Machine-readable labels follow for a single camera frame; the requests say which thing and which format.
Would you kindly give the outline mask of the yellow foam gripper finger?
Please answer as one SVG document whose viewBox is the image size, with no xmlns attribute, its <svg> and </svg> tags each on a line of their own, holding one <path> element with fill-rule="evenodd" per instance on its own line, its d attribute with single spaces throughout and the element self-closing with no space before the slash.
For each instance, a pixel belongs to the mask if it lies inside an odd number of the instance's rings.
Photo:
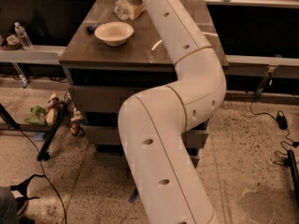
<svg viewBox="0 0 299 224">
<path fill-rule="evenodd" d="M 145 9 L 144 5 L 136 6 L 136 5 L 130 4 L 129 2 L 127 2 L 127 4 L 128 4 L 129 11 L 130 11 L 130 18 L 129 19 L 131 21 L 138 18 Z"/>
</svg>

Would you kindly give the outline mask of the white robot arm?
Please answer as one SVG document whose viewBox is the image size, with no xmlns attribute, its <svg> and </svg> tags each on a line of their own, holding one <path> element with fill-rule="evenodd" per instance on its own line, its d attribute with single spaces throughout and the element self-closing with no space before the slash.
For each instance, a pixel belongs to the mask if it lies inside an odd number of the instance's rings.
<svg viewBox="0 0 299 224">
<path fill-rule="evenodd" d="M 179 0 L 126 1 L 145 5 L 178 77 L 132 95 L 119 112 L 121 143 L 149 222 L 220 224 L 181 136 L 222 104 L 221 63 Z"/>
</svg>

